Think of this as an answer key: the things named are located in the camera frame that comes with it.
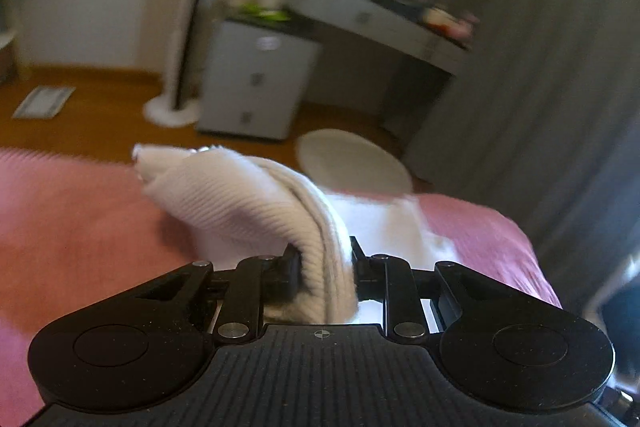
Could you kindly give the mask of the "pink plush toy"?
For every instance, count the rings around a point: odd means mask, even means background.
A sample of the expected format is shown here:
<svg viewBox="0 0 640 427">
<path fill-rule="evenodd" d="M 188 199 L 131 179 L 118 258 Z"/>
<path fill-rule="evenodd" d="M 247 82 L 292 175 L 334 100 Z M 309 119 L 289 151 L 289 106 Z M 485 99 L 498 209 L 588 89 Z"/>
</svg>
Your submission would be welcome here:
<svg viewBox="0 0 640 427">
<path fill-rule="evenodd" d="M 457 41 L 470 41 L 480 20 L 472 13 L 465 12 L 460 17 L 446 13 L 442 32 L 447 38 Z"/>
</svg>

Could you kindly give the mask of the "pink corduroy bed blanket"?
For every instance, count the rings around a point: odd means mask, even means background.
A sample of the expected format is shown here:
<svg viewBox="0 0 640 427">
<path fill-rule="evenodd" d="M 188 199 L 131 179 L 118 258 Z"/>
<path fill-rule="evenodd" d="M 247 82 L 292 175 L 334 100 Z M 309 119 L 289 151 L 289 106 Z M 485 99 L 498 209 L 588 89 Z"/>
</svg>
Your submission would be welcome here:
<svg viewBox="0 0 640 427">
<path fill-rule="evenodd" d="M 418 268 L 456 260 L 546 303 L 555 292 L 500 212 L 436 194 L 333 194 L 368 254 Z M 41 407 L 27 350 L 44 325 L 198 259 L 204 243 L 155 206 L 134 169 L 30 150 L 1 153 L 1 421 Z"/>
</svg>

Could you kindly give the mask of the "grey vanity desk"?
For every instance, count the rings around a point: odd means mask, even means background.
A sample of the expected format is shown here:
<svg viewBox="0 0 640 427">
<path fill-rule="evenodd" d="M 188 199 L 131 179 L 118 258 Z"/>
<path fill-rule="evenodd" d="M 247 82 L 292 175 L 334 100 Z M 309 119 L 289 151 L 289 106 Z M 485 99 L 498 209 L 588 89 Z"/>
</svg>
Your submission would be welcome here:
<svg viewBox="0 0 640 427">
<path fill-rule="evenodd" d="M 381 106 L 380 123 L 401 143 L 418 132 L 436 98 L 457 76 L 469 48 L 375 0 L 288 0 L 294 12 L 402 54 Z"/>
</svg>

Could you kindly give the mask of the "grey bedside cabinet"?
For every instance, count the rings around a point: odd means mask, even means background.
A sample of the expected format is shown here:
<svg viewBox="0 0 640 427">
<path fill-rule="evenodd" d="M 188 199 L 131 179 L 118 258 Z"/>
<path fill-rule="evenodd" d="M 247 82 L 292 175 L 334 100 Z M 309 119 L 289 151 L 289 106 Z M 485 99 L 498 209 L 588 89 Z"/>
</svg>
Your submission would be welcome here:
<svg viewBox="0 0 640 427">
<path fill-rule="evenodd" d="M 208 52 L 198 130 L 286 139 L 320 50 L 300 35 L 224 20 Z"/>
</svg>

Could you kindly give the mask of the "grey window curtain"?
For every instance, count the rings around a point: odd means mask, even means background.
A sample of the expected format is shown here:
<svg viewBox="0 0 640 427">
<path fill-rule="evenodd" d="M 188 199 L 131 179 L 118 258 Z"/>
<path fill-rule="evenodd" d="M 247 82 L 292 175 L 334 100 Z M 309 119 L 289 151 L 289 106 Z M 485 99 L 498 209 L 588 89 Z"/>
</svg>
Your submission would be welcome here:
<svg viewBox="0 0 640 427">
<path fill-rule="evenodd" d="M 480 20 L 404 159 L 495 208 L 578 312 L 639 250 L 639 0 L 454 0 Z"/>
</svg>

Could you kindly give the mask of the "white tower fan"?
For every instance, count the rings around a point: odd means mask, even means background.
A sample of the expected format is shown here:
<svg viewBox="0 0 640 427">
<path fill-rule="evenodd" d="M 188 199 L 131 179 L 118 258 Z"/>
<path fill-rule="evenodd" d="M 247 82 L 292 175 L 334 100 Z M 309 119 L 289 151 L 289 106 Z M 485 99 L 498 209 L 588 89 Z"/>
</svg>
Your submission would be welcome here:
<svg viewBox="0 0 640 427">
<path fill-rule="evenodd" d="M 163 90 L 143 106 L 144 118 L 158 127 L 183 128 L 198 120 L 198 100 L 191 93 L 189 64 L 200 3 L 201 0 L 178 0 L 162 72 Z"/>
</svg>

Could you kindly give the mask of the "white ribbed knit sweater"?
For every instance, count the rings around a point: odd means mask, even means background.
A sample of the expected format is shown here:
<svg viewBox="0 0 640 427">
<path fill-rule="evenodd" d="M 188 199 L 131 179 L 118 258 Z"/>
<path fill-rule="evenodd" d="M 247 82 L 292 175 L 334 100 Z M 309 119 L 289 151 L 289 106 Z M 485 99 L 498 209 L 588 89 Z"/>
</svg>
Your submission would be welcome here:
<svg viewBox="0 0 640 427">
<path fill-rule="evenodd" d="M 302 288 L 269 305 L 272 321 L 341 324 L 370 319 L 357 300 L 352 241 L 369 254 L 406 260 L 414 269 L 456 261 L 454 244 L 431 231 L 413 196 L 373 199 L 323 193 L 306 176 L 267 158 L 220 146 L 138 144 L 132 151 L 143 192 L 192 232 L 198 255 L 219 270 L 292 246 Z"/>
</svg>

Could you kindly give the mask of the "white floor scale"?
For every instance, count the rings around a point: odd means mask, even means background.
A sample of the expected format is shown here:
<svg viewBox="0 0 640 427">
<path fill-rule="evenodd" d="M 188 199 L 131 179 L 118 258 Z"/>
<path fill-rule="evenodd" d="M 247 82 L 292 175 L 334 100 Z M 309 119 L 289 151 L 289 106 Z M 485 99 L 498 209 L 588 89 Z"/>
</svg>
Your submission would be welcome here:
<svg viewBox="0 0 640 427">
<path fill-rule="evenodd" d="M 38 86 L 17 106 L 14 119 L 52 119 L 72 96 L 72 87 Z"/>
</svg>

